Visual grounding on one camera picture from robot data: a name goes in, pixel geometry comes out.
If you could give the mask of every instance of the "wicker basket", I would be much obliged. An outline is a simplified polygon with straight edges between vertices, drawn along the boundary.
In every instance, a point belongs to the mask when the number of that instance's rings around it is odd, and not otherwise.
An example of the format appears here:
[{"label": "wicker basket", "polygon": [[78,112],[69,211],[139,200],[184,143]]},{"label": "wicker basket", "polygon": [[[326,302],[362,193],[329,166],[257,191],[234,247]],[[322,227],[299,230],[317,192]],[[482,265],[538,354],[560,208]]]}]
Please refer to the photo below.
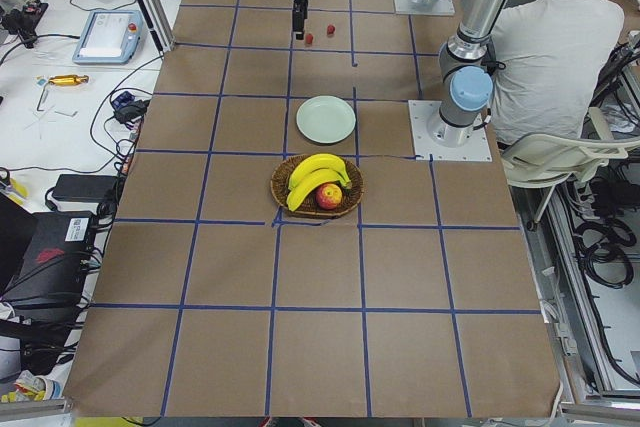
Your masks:
[{"label": "wicker basket", "polygon": [[296,155],[289,157],[282,162],[271,176],[271,194],[275,201],[282,206],[284,211],[289,215],[296,217],[311,217],[321,219],[334,219],[357,207],[364,193],[364,183],[360,170],[347,159],[343,159],[347,168],[347,173],[351,179],[351,189],[342,190],[343,196],[340,205],[333,210],[324,210],[318,207],[314,192],[311,192],[302,205],[295,212],[287,207],[287,195],[289,195],[289,176],[300,162],[309,157],[311,154]]}]

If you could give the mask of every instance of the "plate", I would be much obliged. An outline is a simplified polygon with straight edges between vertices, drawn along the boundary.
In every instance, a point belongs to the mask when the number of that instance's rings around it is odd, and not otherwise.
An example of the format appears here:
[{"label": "plate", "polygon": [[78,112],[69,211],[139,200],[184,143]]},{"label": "plate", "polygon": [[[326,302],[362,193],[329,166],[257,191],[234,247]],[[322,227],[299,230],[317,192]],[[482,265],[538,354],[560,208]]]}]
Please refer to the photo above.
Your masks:
[{"label": "plate", "polygon": [[319,144],[335,144],[353,132],[356,114],[344,100],[320,95],[300,106],[296,124],[307,139]]}]

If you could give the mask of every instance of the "red apple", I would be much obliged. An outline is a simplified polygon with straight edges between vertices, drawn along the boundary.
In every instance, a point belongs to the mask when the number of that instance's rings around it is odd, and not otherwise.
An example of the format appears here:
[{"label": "red apple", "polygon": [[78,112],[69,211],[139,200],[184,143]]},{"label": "red apple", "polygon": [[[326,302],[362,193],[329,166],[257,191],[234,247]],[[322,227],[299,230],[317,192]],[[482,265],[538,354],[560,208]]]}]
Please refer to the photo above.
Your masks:
[{"label": "red apple", "polygon": [[336,184],[322,184],[316,189],[316,202],[321,209],[333,210],[342,202],[342,189]]}]

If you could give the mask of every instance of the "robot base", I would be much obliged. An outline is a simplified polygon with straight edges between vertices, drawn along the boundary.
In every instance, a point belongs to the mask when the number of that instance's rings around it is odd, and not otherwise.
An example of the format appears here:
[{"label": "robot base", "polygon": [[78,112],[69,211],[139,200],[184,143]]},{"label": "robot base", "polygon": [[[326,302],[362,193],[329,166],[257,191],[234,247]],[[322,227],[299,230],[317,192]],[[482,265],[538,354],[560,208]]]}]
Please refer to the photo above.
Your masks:
[{"label": "robot base", "polygon": [[456,13],[452,0],[425,0],[415,3],[412,0],[393,0],[396,14],[452,16]]},{"label": "robot base", "polygon": [[419,160],[449,160],[467,162],[491,162],[491,151],[484,129],[471,132],[469,139],[458,147],[447,147],[437,142],[428,131],[428,121],[440,108],[440,101],[410,100],[411,134],[413,149]]}]

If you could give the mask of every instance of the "yellow banana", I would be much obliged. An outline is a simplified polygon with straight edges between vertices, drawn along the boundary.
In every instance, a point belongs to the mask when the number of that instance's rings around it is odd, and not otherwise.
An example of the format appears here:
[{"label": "yellow banana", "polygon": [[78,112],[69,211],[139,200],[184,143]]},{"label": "yellow banana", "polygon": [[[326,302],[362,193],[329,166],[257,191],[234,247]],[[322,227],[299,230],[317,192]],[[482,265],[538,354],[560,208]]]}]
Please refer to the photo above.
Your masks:
[{"label": "yellow banana", "polygon": [[317,169],[307,175],[287,196],[287,207],[296,211],[313,190],[327,182],[340,182],[342,176],[333,169]]},{"label": "yellow banana", "polygon": [[289,176],[289,190],[295,189],[303,179],[318,169],[335,170],[340,174],[340,179],[338,179],[340,185],[345,189],[351,188],[351,179],[349,179],[349,174],[347,174],[347,167],[344,160],[337,155],[321,153],[307,157],[291,172]]}]

